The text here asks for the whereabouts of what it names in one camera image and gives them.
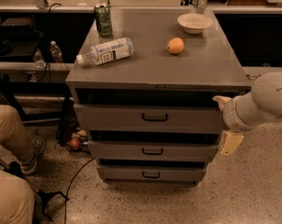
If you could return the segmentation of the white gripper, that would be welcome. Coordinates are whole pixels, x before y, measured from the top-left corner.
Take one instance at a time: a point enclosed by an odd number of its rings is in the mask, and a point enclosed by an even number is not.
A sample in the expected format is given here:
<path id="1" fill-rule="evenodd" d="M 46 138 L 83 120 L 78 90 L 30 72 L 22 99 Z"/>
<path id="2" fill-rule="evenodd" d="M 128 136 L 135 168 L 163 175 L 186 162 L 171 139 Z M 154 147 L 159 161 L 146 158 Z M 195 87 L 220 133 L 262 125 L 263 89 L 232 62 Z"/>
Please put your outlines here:
<path id="1" fill-rule="evenodd" d="M 242 133 L 252 130 L 252 127 L 244 123 L 236 111 L 236 100 L 238 97 L 216 95 L 213 100 L 218 103 L 219 109 L 223 113 L 223 121 L 229 131 L 223 131 L 221 136 L 222 156 L 230 156 L 240 146 L 244 140 Z"/>

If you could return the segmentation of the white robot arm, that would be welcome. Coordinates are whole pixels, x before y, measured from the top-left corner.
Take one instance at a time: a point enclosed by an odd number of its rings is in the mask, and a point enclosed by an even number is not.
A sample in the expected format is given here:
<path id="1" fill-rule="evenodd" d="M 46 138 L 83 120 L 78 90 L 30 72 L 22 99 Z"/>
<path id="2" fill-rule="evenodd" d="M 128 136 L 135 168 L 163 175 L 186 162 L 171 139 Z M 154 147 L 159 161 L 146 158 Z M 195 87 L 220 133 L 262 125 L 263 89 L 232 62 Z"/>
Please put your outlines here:
<path id="1" fill-rule="evenodd" d="M 221 135 L 222 156 L 230 156 L 244 140 L 245 133 L 282 119 L 282 72 L 270 72 L 255 79 L 250 92 L 233 98 L 216 95 L 225 128 Z"/>

